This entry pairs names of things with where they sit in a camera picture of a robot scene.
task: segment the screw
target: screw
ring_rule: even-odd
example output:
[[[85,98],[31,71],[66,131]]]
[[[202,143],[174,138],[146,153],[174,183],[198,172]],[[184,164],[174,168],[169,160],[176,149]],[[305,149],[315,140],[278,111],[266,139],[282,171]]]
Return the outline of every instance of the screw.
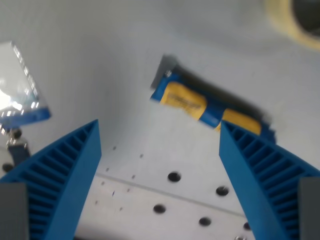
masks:
[[[234,240],[247,240],[244,236],[236,236]]]
[[[167,70],[167,71],[165,71],[164,75],[165,75],[167,78],[169,78],[169,77],[172,75],[172,71]]]

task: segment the blue plastic object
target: blue plastic object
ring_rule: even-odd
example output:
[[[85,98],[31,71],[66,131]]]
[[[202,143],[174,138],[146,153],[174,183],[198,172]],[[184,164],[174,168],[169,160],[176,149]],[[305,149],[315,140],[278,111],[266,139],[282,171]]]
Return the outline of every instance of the blue plastic object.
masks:
[[[228,102],[222,101],[221,99],[218,99],[215,97],[212,93],[206,92],[205,89],[200,89],[194,84],[189,84],[186,79],[177,73],[172,73],[170,76],[163,76],[161,81],[159,82],[158,86],[156,87],[154,93],[151,96],[151,99],[156,100],[160,102],[165,94],[165,92],[168,90],[168,85],[171,83],[180,84],[181,86],[186,87],[186,89],[193,91],[197,95],[202,96],[205,98],[205,110],[202,113],[201,117],[197,120],[209,125],[212,128],[217,128],[223,119],[224,113],[227,109],[235,110],[239,113],[242,113],[244,115],[247,115],[248,117],[255,119],[258,124],[261,127],[261,132],[259,133],[261,137],[264,137],[265,139],[268,139],[269,141],[276,142],[275,139],[275,132],[270,129],[270,126],[262,122],[260,120],[257,120],[255,117],[250,116],[247,111],[244,109],[241,109],[233,104],[230,104]],[[171,96],[175,98],[175,101],[179,102],[179,106],[181,108],[185,108],[186,112],[189,114],[194,110],[198,109],[201,106],[197,101],[190,101],[188,98],[185,98],[185,95],[183,92],[180,91],[172,91],[170,92]]]
[[[31,240],[72,240],[101,158],[98,120],[60,138],[0,179],[26,183]]]
[[[219,155],[256,240],[298,240],[298,182],[320,171],[296,155],[223,121]]]

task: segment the screw hole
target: screw hole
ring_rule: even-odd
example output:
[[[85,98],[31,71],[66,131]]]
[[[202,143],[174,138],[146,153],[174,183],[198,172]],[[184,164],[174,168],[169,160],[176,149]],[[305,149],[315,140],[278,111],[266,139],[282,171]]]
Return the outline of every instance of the screw hole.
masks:
[[[199,224],[203,227],[207,227],[211,224],[211,219],[209,217],[202,217],[199,220]]]
[[[157,204],[153,207],[153,211],[157,214],[163,214],[166,211],[166,207],[162,204]]]
[[[249,225],[248,222],[246,222],[246,223],[243,225],[243,229],[244,229],[244,230],[247,230],[247,231],[250,231],[250,230],[251,230],[251,227],[250,227],[250,225]]]
[[[14,169],[14,166],[11,163],[4,163],[2,165],[2,170],[6,173],[10,172],[12,169]]]
[[[177,183],[181,180],[181,174],[178,173],[177,171],[173,171],[173,172],[169,173],[168,179],[171,182]]]
[[[219,196],[226,196],[229,193],[229,188],[227,188],[226,186],[220,186],[216,189],[216,194],[218,194]]]

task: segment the white background surface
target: white background surface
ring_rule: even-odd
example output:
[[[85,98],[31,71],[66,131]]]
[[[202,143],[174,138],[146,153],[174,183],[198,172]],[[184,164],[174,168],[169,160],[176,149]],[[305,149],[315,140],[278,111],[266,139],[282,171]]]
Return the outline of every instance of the white background surface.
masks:
[[[272,116],[279,145],[320,168],[320,54],[277,34],[259,1],[0,0],[0,41],[7,40],[20,48],[52,111],[49,121],[22,129],[33,153],[98,118],[100,177],[191,200],[195,209],[243,215],[218,156],[218,133],[149,100],[163,54],[173,54],[208,82],[261,107]],[[171,171],[181,172],[179,183],[167,181]],[[220,185],[230,187],[226,197],[216,196]],[[110,219],[110,209],[83,216],[87,228]],[[164,234],[153,215],[152,221],[145,239]],[[226,229],[239,228],[226,222]],[[119,234],[135,224],[126,219]]]

